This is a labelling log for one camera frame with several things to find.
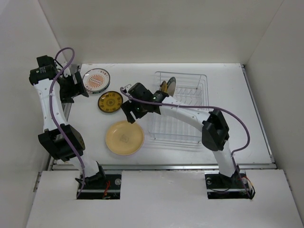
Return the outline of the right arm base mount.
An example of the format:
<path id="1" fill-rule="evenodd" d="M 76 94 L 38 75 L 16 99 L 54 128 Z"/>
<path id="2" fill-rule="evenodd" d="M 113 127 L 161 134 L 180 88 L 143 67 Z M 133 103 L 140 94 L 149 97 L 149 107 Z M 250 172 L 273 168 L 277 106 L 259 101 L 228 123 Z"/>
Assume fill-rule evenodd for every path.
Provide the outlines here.
<path id="1" fill-rule="evenodd" d="M 253 199 L 256 191 L 245 171 L 236 172 L 231 178 L 218 172 L 206 172 L 205 183 L 209 200 Z"/>

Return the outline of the beige yellow plate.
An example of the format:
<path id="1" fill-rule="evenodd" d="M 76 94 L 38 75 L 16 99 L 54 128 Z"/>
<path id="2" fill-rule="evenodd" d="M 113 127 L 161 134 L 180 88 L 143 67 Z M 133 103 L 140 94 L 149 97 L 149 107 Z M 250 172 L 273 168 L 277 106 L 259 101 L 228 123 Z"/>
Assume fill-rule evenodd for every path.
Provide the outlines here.
<path id="1" fill-rule="evenodd" d="M 106 132 L 105 143 L 117 155 L 128 156 L 136 153 L 144 143 L 144 132 L 140 125 L 119 121 Z"/>

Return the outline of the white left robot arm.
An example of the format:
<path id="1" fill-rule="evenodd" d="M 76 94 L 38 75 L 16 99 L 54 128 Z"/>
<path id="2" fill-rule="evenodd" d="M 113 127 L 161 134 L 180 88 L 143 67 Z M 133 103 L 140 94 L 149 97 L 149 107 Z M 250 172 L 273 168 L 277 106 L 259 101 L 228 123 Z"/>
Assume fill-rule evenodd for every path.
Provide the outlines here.
<path id="1" fill-rule="evenodd" d="M 44 117 L 40 144 L 55 160 L 71 162 L 82 172 L 79 183 L 102 188 L 106 175 L 102 166 L 84 155 L 86 149 L 81 134 L 68 124 L 63 104 L 74 102 L 78 95 L 88 96 L 80 73 L 64 75 L 58 71 L 56 61 L 49 56 L 37 58 L 38 68 L 30 71 L 29 81 L 38 92 Z"/>

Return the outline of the white plate dark lettered rim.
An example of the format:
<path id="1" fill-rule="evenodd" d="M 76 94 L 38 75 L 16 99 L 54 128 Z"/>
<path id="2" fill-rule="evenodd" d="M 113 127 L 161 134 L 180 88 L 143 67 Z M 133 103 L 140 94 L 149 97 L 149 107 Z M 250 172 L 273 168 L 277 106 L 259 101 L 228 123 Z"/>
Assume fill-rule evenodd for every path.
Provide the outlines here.
<path id="1" fill-rule="evenodd" d="M 167 82 L 167 90 L 166 93 L 169 96 L 174 96 L 175 93 L 175 89 L 176 89 L 176 78 L 175 77 L 171 77 L 168 82 Z"/>

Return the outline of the dark yellow patterned plate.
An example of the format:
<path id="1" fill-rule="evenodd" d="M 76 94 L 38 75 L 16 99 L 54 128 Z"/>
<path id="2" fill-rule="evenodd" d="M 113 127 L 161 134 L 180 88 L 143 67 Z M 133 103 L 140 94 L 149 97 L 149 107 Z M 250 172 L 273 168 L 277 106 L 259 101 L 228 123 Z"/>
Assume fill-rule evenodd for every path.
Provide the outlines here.
<path id="1" fill-rule="evenodd" d="M 161 86 L 160 86 L 160 91 L 162 92 L 167 92 L 167 89 L 168 89 L 168 85 L 167 85 L 167 82 L 166 81 L 163 81 Z"/>

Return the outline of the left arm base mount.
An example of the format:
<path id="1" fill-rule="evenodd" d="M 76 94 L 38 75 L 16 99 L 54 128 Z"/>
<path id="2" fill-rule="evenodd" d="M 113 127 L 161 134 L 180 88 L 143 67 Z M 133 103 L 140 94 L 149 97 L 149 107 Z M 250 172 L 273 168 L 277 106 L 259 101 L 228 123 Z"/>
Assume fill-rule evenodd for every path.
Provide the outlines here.
<path id="1" fill-rule="evenodd" d="M 81 190 L 82 182 L 76 178 L 78 189 L 76 198 L 79 200 L 119 200 L 121 195 L 122 173 L 109 171 L 105 173 L 105 180 L 95 180 L 85 184 Z"/>

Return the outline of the white plate orange sunburst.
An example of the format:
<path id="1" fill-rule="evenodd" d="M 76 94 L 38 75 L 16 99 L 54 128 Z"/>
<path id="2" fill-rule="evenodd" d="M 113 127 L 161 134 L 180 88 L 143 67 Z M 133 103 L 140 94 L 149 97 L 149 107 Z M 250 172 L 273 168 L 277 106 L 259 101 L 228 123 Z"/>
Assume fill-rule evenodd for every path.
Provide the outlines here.
<path id="1" fill-rule="evenodd" d="M 110 79 L 110 74 L 102 68 L 93 68 L 87 71 L 82 78 L 83 84 L 88 81 L 97 81 L 101 84 L 106 84 L 110 83 Z"/>

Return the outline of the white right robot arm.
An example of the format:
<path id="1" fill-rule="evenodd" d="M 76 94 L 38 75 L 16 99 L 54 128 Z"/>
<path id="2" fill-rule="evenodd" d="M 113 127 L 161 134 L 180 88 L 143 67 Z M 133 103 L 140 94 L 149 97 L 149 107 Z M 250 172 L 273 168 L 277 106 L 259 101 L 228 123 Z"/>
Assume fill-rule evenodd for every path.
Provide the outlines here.
<path id="1" fill-rule="evenodd" d="M 191 125 L 201 132 L 203 146 L 213 152 L 221 174 L 221 184 L 231 187 L 237 182 L 236 165 L 228 142 L 229 127 L 219 109 L 207 112 L 203 108 L 185 105 L 166 92 L 157 90 L 151 93 L 141 83 L 136 83 L 129 89 L 121 87 L 120 92 L 129 99 L 122 104 L 128 122 L 133 124 L 147 113 L 156 113 Z"/>

